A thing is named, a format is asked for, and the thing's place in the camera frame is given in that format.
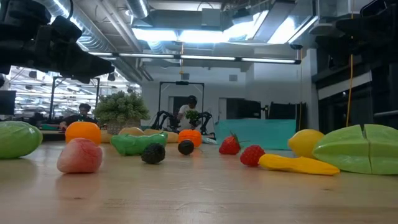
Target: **toy fruit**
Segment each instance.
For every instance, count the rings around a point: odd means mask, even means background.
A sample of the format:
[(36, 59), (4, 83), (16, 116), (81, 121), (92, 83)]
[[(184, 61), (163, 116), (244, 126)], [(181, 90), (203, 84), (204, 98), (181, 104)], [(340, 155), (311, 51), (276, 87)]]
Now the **toy fruit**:
[(184, 140), (178, 144), (178, 151), (187, 156), (193, 152), (194, 147), (195, 146), (191, 140)]
[(282, 170), (303, 174), (336, 175), (340, 170), (326, 162), (306, 157), (288, 158), (273, 154), (261, 156), (259, 165), (270, 170)]
[(261, 146), (248, 146), (241, 154), (241, 162), (247, 166), (258, 166), (259, 159), (265, 152)]
[(120, 134), (111, 138), (111, 144), (122, 156), (141, 155), (144, 149), (153, 143), (159, 143), (163, 147), (166, 146), (167, 133), (153, 134), (151, 136)]
[(239, 145), (238, 137), (231, 133), (230, 136), (224, 139), (218, 152), (221, 154), (236, 155), (240, 150), (241, 146)]
[(42, 133), (21, 121), (0, 122), (0, 159), (16, 159), (26, 156), (38, 148)]
[(143, 136), (144, 132), (137, 127), (123, 128), (120, 130), (119, 134), (129, 134), (132, 136)]
[(95, 144), (101, 144), (101, 130), (91, 122), (73, 122), (65, 131), (65, 141), (68, 143), (74, 138), (85, 138), (92, 140)]
[(398, 174), (398, 130), (365, 124), (342, 128), (325, 135), (313, 155), (341, 170), (362, 174)]
[(145, 135), (159, 134), (162, 132), (167, 133), (167, 143), (177, 143), (178, 142), (178, 134), (170, 131), (161, 131), (161, 130), (153, 130), (153, 129), (145, 129)]
[(157, 164), (164, 160), (165, 154), (166, 151), (163, 145), (158, 143), (150, 144), (144, 149), (141, 159), (148, 164)]
[(102, 150), (88, 139), (72, 139), (61, 152), (57, 168), (65, 173), (96, 172), (102, 163)]
[(178, 143), (184, 140), (191, 140), (195, 147), (201, 145), (201, 134), (197, 130), (183, 130), (178, 134)]
[(312, 155), (313, 148), (323, 136), (324, 134), (317, 130), (304, 129), (293, 135), (287, 144), (297, 156), (315, 159)]
[(360, 125), (332, 131), (318, 142), (313, 155), (341, 170), (371, 174), (369, 142)]

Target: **lemon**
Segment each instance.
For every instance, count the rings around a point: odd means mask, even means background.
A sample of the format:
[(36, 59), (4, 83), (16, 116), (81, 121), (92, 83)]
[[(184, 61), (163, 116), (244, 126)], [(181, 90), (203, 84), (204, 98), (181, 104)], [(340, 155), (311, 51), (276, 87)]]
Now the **lemon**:
[(304, 129), (293, 135), (287, 144), (297, 156), (315, 159), (312, 155), (312, 151), (323, 136), (324, 134), (317, 130)]

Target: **teal box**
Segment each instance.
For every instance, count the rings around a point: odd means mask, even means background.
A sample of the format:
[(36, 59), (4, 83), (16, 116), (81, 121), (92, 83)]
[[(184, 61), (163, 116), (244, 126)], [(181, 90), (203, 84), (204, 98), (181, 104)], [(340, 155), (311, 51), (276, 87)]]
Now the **teal box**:
[(216, 125), (217, 144), (231, 135), (238, 136), (242, 147), (253, 144), (263, 149), (290, 150), (287, 141), (295, 134), (296, 120), (293, 119), (230, 119)]

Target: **headphones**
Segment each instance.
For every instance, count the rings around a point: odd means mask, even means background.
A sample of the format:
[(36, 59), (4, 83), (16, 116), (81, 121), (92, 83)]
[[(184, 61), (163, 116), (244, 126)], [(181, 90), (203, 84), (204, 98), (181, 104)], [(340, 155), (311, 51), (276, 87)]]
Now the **headphones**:
[(196, 105), (198, 103), (198, 99), (195, 96), (190, 95), (188, 96), (188, 103), (194, 103)]

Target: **metal frame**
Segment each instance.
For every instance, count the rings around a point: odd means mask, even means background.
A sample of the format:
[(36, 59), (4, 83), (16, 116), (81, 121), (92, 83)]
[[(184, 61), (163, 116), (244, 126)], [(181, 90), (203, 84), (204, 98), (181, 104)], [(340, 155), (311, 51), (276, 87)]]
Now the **metal frame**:
[(160, 100), (162, 99), (162, 85), (168, 83), (168, 84), (176, 84), (176, 85), (183, 85), (179, 83), (185, 83), (186, 85), (201, 85), (201, 112), (203, 112), (204, 106), (205, 106), (205, 84), (204, 83), (192, 83), (192, 82), (160, 82), (159, 83), (159, 104), (157, 111), (160, 111)]
[[(52, 89), (51, 89), (49, 122), (51, 122), (51, 121), (52, 121), (52, 118), (53, 118), (53, 111), (54, 111), (54, 109), (53, 109), (53, 105), (54, 105), (54, 93), (55, 93), (55, 88), (58, 87), (58, 85), (55, 83), (55, 81), (56, 81), (58, 78), (63, 78), (63, 77), (53, 77), (53, 79), (52, 79)], [(95, 98), (95, 106), (97, 107), (97, 104), (98, 104), (98, 95), (99, 95), (99, 93), (100, 93), (100, 78), (92, 78), (92, 79), (97, 80), (97, 95), (96, 95), (96, 98)]]

